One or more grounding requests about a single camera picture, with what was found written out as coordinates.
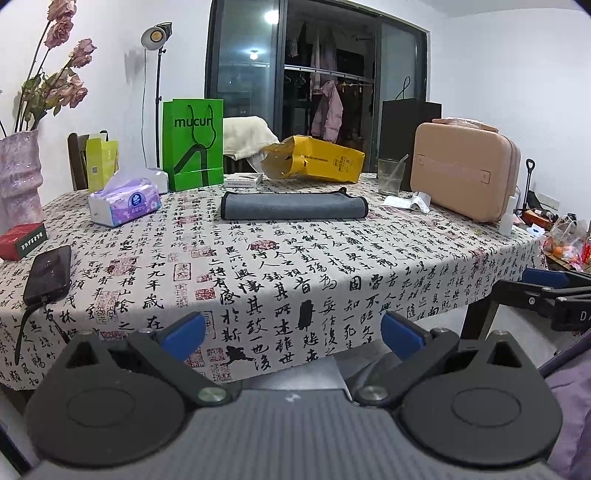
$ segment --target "purple tissue package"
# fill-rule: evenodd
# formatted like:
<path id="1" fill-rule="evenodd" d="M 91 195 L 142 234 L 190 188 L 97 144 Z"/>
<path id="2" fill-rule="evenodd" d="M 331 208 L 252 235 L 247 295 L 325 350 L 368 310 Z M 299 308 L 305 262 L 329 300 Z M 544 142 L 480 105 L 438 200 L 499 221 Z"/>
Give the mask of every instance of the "purple tissue package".
<path id="1" fill-rule="evenodd" d="M 158 187 L 146 178 L 133 178 L 119 171 L 103 190 L 88 197 L 94 223 L 119 226 L 158 210 L 162 203 Z"/>

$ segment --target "lamp head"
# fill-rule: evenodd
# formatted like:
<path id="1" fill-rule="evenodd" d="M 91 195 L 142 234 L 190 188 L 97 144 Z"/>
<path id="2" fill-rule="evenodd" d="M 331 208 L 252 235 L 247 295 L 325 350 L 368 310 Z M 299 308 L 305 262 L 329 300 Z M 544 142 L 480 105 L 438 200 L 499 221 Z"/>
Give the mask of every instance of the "lamp head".
<path id="1" fill-rule="evenodd" d="M 160 23 L 147 29 L 142 35 L 142 45 L 146 50 L 158 50 L 173 34 L 173 24 L 171 22 Z"/>

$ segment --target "white bottle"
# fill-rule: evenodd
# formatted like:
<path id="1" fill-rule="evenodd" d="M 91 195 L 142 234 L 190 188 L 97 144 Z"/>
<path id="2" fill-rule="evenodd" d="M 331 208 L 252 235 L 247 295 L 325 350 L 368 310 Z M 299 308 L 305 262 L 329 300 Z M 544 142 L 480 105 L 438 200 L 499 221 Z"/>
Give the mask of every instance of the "white bottle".
<path id="1" fill-rule="evenodd" d="M 499 233 L 504 236 L 511 236 L 511 230 L 513 229 L 513 212 L 517 206 L 517 197 L 510 197 L 507 203 L 507 210 L 503 214 L 501 221 L 499 222 Z"/>

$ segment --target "blue gripper pad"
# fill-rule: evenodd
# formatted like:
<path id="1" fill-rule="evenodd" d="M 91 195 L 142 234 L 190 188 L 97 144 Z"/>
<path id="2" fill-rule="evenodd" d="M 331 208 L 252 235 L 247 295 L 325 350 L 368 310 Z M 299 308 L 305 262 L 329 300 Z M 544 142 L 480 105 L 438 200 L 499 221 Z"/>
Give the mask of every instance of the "blue gripper pad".
<path id="1" fill-rule="evenodd" d="M 190 313 L 178 322 L 160 341 L 160 346 L 177 360 L 184 362 L 205 340 L 205 318 L 200 313 Z"/>
<path id="2" fill-rule="evenodd" d="M 402 361 L 423 348 L 431 338 L 428 331 L 394 312 L 383 316 L 381 332 L 384 343 Z"/>
<path id="3" fill-rule="evenodd" d="M 526 268 L 521 276 L 521 281 L 551 288 L 567 288 L 569 286 L 569 278 L 563 272 L 536 270 L 535 268 Z"/>

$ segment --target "tablecloth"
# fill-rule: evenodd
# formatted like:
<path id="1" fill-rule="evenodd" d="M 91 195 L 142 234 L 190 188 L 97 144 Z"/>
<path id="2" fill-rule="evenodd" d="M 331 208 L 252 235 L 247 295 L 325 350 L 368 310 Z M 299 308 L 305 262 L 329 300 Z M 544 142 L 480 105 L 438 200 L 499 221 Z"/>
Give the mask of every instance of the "tablecloth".
<path id="1" fill-rule="evenodd" d="M 259 191 L 339 187 L 265 180 Z M 213 186 L 165 195 L 160 211 L 110 229 L 90 221 L 87 192 L 65 194 L 45 208 L 49 240 L 0 268 L 0 381 L 39 384 L 64 346 L 53 322 L 69 336 L 92 329 L 118 339 L 192 310 L 205 315 L 207 336 L 187 362 L 214 381 L 239 380 L 371 342 L 386 311 L 411 320 L 443 313 L 540 265 L 540 246 L 524 231 L 505 238 L 440 207 L 423 215 L 381 206 L 375 175 L 347 188 L 368 199 L 366 219 L 225 222 L 226 189 Z M 33 258 L 65 244 L 69 294 L 31 316 L 15 366 Z"/>

